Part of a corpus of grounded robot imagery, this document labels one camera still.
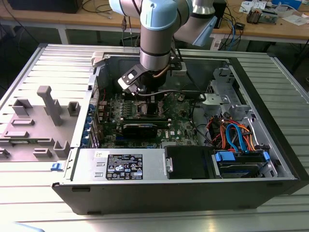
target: wooden table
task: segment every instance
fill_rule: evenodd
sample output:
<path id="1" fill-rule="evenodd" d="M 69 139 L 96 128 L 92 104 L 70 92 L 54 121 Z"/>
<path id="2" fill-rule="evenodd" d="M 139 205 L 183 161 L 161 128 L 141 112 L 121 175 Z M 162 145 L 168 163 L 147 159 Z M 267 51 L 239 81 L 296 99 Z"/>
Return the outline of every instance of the wooden table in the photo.
<path id="1" fill-rule="evenodd" d="M 246 22 L 246 14 L 239 13 L 239 5 L 242 0 L 228 0 L 229 8 L 232 15 L 238 22 L 244 23 L 245 30 L 242 35 L 244 40 L 283 42 L 283 43 L 305 43 L 309 38 L 309 24 L 296 26 L 283 19 L 278 19 L 276 25 L 272 24 L 248 24 Z M 108 0 L 96 0 L 96 5 L 108 4 Z M 6 3 L 10 12 L 22 23 L 29 27 L 43 27 L 58 29 L 61 42 L 69 44 L 67 36 L 68 29 L 96 30 L 96 31 L 122 31 L 121 23 L 123 16 L 115 12 L 111 13 L 112 19 L 100 16 L 96 13 L 89 13 L 80 9 L 76 14 L 64 14 L 53 12 L 37 12 L 37 11 L 15 11 Z M 94 11 L 92 3 L 85 6 L 86 9 Z M 301 11 L 308 10 L 308 6 L 301 6 Z M 132 18 L 132 31 L 140 31 L 140 21 Z M 6 11 L 2 3 L 0 4 L 0 22 L 3 25 L 17 26 L 18 23 L 13 20 L 10 14 Z M 219 29 L 214 29 L 211 35 L 214 40 L 211 49 L 216 50 L 220 45 L 221 39 L 226 38 L 231 30 L 226 21 L 222 22 Z"/>
<path id="2" fill-rule="evenodd" d="M 297 26 L 283 20 L 282 18 L 279 18 L 275 25 L 265 23 L 247 23 L 247 14 L 239 12 L 241 2 L 242 0 L 228 0 L 228 7 L 233 17 L 237 22 L 246 25 L 241 39 L 298 44 L 303 44 L 307 41 L 307 39 L 309 39 L 309 24 Z M 309 12 L 309 6 L 302 4 L 299 10 Z M 228 23 L 223 20 L 220 28 L 215 29 L 213 33 L 217 33 L 221 35 L 222 38 L 224 38 L 231 32 L 231 29 L 227 24 Z"/>

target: metal workbench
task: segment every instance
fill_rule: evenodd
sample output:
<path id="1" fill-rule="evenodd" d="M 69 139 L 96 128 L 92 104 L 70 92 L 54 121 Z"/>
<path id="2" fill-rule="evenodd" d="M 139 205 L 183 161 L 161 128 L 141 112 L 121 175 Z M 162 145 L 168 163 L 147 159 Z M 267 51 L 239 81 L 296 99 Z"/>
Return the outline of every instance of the metal workbench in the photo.
<path id="1" fill-rule="evenodd" d="M 50 85 L 52 96 L 59 100 L 60 105 L 67 105 L 70 101 L 78 101 L 82 105 L 93 71 L 91 56 L 95 51 L 106 49 L 115 48 L 51 44 L 38 48 L 0 101 L 0 133 L 12 118 L 14 99 L 27 97 L 31 104 L 43 105 L 36 94 L 39 85 Z M 131 53 L 139 52 L 136 48 L 125 49 Z M 225 57 L 226 53 L 182 51 L 184 56 L 216 54 Z M 263 53 L 229 54 L 238 58 L 309 171 L 309 96 L 276 58 Z M 255 210 L 79 216 L 51 189 L 53 180 L 63 175 L 50 171 L 52 163 L 0 163 L 0 221 L 18 221 L 46 232 L 309 231 L 309 187 L 291 196 L 276 197 Z"/>

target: gray floor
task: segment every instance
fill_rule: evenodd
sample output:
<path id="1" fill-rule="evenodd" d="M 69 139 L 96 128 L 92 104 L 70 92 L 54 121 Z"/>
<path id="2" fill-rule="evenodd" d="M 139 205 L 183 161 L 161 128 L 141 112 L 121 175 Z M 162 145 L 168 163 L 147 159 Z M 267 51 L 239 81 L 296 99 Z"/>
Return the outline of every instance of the gray floor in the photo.
<path id="1" fill-rule="evenodd" d="M 40 43 L 60 44 L 60 38 L 56 29 L 42 29 L 42 28 L 27 28 L 29 32 Z M 22 33 L 22 28 L 15 28 L 16 37 L 12 38 L 6 36 L 3 42 L 0 42 L 0 97 L 5 93 L 4 88 L 8 88 L 23 68 L 32 52 L 36 49 L 37 44 L 31 39 L 26 31 Z M 121 33 L 119 32 L 101 32 L 102 42 L 97 42 L 97 35 L 95 31 L 87 30 L 69 30 L 69 37 L 72 44 L 86 44 L 86 45 L 111 45 L 119 46 Z M 125 42 L 127 46 L 131 44 L 130 41 Z M 248 47 L 250 52 L 261 52 L 267 42 L 251 42 Z M 192 45 L 187 45 L 190 49 L 209 49 L 211 39 L 206 46 L 200 48 Z M 248 41 L 241 41 L 238 46 L 238 51 L 245 51 Z M 275 54 L 276 57 L 289 70 L 295 60 L 299 49 L 292 47 L 288 43 L 277 43 L 270 46 L 268 52 Z M 307 58 L 302 65 L 295 72 L 294 77 L 298 82 L 308 91 L 309 86 L 306 83 L 306 77 L 309 76 L 309 58 Z"/>

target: blue latch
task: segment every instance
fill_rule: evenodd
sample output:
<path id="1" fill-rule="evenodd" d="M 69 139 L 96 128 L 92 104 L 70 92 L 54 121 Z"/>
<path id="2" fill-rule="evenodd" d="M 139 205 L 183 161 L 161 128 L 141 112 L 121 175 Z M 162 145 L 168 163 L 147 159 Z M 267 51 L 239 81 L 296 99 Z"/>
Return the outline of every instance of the blue latch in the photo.
<path id="1" fill-rule="evenodd" d="M 82 138 L 81 143 L 82 143 L 82 144 L 87 144 L 87 143 L 88 143 L 88 139 Z"/>
<path id="2" fill-rule="evenodd" d="M 89 123 L 89 122 L 91 122 L 91 121 L 92 121 L 91 117 L 87 116 L 87 117 L 86 117 L 86 123 Z"/>
<path id="3" fill-rule="evenodd" d="M 83 131 L 83 137 L 86 137 L 89 135 L 89 132 L 88 131 Z"/>
<path id="4" fill-rule="evenodd" d="M 268 152 L 264 151 L 263 155 L 264 155 L 264 158 L 266 159 L 266 161 L 270 161 L 270 156 L 269 156 Z"/>
<path id="5" fill-rule="evenodd" d="M 235 161 L 233 152 L 231 151 L 220 151 L 215 154 L 216 161 Z"/>
<path id="6" fill-rule="evenodd" d="M 51 171 L 63 171 L 61 163 L 53 163 Z"/>
<path id="7" fill-rule="evenodd" d="M 90 124 L 86 123 L 86 124 L 84 125 L 84 128 L 85 128 L 85 129 L 89 129 L 89 128 L 90 128 Z"/>

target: power supply label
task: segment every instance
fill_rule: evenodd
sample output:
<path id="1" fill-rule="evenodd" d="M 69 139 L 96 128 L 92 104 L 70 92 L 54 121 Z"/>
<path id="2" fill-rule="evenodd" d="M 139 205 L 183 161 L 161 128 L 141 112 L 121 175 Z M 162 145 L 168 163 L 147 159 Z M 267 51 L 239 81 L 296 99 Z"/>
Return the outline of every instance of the power supply label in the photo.
<path id="1" fill-rule="evenodd" d="M 108 155 L 107 180 L 142 180 L 143 155 Z"/>

